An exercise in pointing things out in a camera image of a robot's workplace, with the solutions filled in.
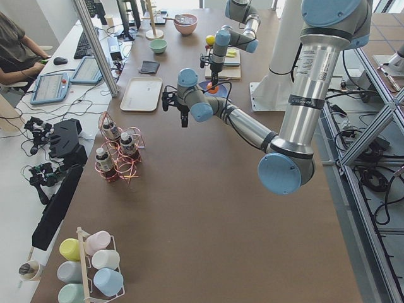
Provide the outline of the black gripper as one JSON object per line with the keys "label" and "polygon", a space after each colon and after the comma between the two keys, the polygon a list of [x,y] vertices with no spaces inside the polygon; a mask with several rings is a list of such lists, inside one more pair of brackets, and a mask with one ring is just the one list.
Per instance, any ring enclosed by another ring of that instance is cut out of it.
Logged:
{"label": "black gripper", "polygon": [[211,87],[216,88],[218,85],[218,74],[223,70],[223,63],[211,62]]}
{"label": "black gripper", "polygon": [[189,115],[189,107],[187,105],[183,105],[181,103],[177,103],[177,108],[181,113],[181,127],[188,127],[188,115]]}

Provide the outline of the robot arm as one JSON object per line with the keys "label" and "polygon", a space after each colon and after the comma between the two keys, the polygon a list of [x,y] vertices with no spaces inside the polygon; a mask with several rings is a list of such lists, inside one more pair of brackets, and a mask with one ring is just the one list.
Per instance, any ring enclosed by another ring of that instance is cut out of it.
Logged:
{"label": "robot arm", "polygon": [[248,144],[263,152],[258,176],[267,190],[286,195],[313,177],[312,138],[342,51],[369,40],[370,1],[303,1],[298,68],[283,114],[249,115],[228,97],[202,91],[191,68],[177,77],[175,106],[204,122],[218,117]]}
{"label": "robot arm", "polygon": [[223,70],[225,55],[229,46],[254,53],[257,46],[257,31],[261,24],[258,11],[250,1],[227,1],[225,16],[242,25],[242,32],[224,25],[215,34],[213,53],[209,56],[211,83],[218,83],[218,75]]}

